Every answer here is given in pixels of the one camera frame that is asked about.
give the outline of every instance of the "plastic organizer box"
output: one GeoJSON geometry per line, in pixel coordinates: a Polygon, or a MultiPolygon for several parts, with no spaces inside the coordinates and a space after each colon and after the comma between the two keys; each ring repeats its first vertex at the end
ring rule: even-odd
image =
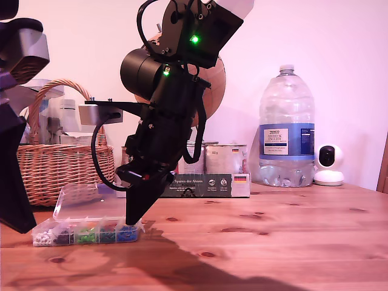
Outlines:
{"type": "Polygon", "coordinates": [[[62,188],[53,218],[32,230],[33,246],[129,243],[144,231],[141,220],[125,224],[125,198],[105,185],[66,185],[62,188]]]}

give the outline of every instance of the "transparent plastic lid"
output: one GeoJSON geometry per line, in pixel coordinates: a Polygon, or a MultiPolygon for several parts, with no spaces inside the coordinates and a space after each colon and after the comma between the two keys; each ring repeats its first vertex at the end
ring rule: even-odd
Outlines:
{"type": "Polygon", "coordinates": [[[103,184],[68,184],[61,189],[53,212],[60,221],[120,219],[125,217],[125,198],[103,184]]]}

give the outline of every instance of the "gray metal part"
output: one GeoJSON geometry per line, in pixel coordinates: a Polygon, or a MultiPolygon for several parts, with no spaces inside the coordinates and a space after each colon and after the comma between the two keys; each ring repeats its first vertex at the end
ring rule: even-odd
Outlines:
{"type": "Polygon", "coordinates": [[[116,107],[98,106],[96,104],[81,104],[78,106],[79,117],[82,125],[97,125],[101,118],[110,113],[120,113],[120,118],[110,119],[106,124],[122,122],[123,112],[116,107]]]}
{"type": "MultiPolygon", "coordinates": [[[[0,59],[5,61],[5,67],[0,69],[0,77],[6,76],[11,72],[12,76],[15,77],[15,73],[19,76],[21,73],[28,75],[27,79],[21,78],[23,81],[18,82],[23,84],[33,78],[31,76],[31,66],[33,71],[39,73],[50,61],[49,51],[47,47],[46,35],[30,28],[23,28],[16,32],[13,37],[5,45],[4,49],[0,52],[0,59]],[[15,72],[15,68],[21,61],[26,57],[35,58],[29,62],[29,71],[26,72],[15,72]]],[[[2,82],[0,90],[9,89],[15,84],[5,84],[2,82]]]]}
{"type": "Polygon", "coordinates": [[[10,100],[9,104],[18,116],[20,111],[34,103],[35,96],[36,91],[19,85],[2,92],[2,97],[10,100]]]}

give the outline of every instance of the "security camera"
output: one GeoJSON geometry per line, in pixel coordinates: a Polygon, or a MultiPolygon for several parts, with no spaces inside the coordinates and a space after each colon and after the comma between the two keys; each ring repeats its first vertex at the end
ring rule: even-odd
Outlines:
{"type": "Polygon", "coordinates": [[[315,184],[323,186],[340,186],[344,182],[344,175],[338,170],[343,162],[342,150],[333,144],[324,144],[318,147],[315,153],[315,184]]]}

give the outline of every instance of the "product box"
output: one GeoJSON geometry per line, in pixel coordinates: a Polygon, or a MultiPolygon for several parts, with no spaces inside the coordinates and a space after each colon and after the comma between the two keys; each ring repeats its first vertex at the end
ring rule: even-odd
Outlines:
{"type": "Polygon", "coordinates": [[[60,144],[77,144],[81,146],[90,146],[93,133],[91,132],[67,132],[67,135],[59,136],[60,144]]]}
{"type": "Polygon", "coordinates": [[[177,174],[161,198],[248,198],[249,174],[177,174]]]}

